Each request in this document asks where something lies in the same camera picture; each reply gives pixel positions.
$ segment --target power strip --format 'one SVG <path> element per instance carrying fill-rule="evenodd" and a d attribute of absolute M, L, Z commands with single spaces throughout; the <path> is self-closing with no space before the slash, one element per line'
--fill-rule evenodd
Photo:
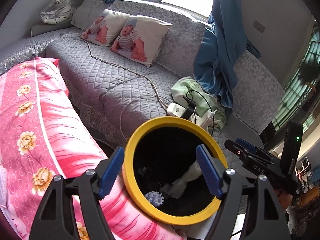
<path fill-rule="evenodd" d="M 183 106 L 180 106 L 176 103 L 171 103 L 167 108 L 167 114 L 181 118 L 185 110 L 186 109 Z M 199 122 L 200 119 L 201 118 L 198 115 L 196 115 L 196 121 L 195 121 L 195 115 L 192 114 L 191 117 L 189 118 L 189 121 L 197 124 L 197 122 Z"/>
<path fill-rule="evenodd" d="M 176 116 L 181 118 L 182 114 L 184 113 L 186 109 L 183 106 L 180 106 L 176 103 L 171 103 L 169 107 L 167 108 L 167 114 L 171 116 Z M 196 114 L 192 114 L 191 117 L 189 118 L 190 122 L 195 123 L 196 125 L 200 126 L 203 128 L 205 131 L 208 131 L 208 126 L 212 125 L 213 123 L 213 118 L 212 116 L 214 115 L 216 111 L 213 113 L 208 110 L 207 113 L 201 118 Z"/>

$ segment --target white wall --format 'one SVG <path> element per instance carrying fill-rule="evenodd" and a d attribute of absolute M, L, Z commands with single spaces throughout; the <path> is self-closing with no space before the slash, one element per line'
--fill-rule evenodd
<path fill-rule="evenodd" d="M 39 13 L 51 0 L 18 0 L 0 27 L 0 48 L 30 35 L 30 27 L 41 22 Z M 81 4 L 83 0 L 73 0 Z"/>
<path fill-rule="evenodd" d="M 320 166 L 320 139 L 314 144 L 314 146 L 304 155 L 308 158 L 311 168 Z"/>
<path fill-rule="evenodd" d="M 242 0 L 242 18 L 248 39 L 259 59 L 284 85 L 297 67 L 310 39 L 313 17 L 302 0 Z M 253 27 L 257 20 L 266 29 Z"/>

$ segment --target stuffed toy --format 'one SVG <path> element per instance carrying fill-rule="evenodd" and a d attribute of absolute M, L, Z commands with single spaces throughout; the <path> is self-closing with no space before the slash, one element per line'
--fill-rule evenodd
<path fill-rule="evenodd" d="M 41 20 L 47 24 L 62 24 L 69 22 L 76 7 L 71 0 L 53 0 L 40 13 Z"/>

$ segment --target pink blanket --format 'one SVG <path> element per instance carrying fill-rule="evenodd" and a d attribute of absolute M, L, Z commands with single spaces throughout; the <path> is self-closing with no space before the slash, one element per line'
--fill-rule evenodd
<path fill-rule="evenodd" d="M 53 176 L 79 176 L 106 158 L 73 109 L 58 62 L 38 57 L 0 77 L 0 173 L 7 174 L 0 208 L 24 240 Z M 186 239 L 141 213 L 119 177 L 100 204 L 117 239 Z M 74 206 L 80 238 L 89 240 L 76 198 Z"/>

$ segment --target green cloth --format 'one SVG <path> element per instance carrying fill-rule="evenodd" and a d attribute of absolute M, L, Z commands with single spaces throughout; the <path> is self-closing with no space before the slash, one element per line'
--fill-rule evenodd
<path fill-rule="evenodd" d="M 188 103 L 183 98 L 183 96 L 186 97 L 186 94 L 189 90 L 195 90 L 201 93 L 208 101 L 212 111 L 215 111 L 217 109 L 217 112 L 214 114 L 214 128 L 218 131 L 221 131 L 227 121 L 225 108 L 218 102 L 218 100 L 214 96 L 204 92 L 200 84 L 193 77 L 184 77 L 179 79 L 170 89 L 173 100 L 184 108 L 188 106 Z M 204 114 L 210 109 L 207 102 L 198 93 L 189 92 L 188 97 L 195 101 L 196 114 L 200 117 L 204 116 Z"/>

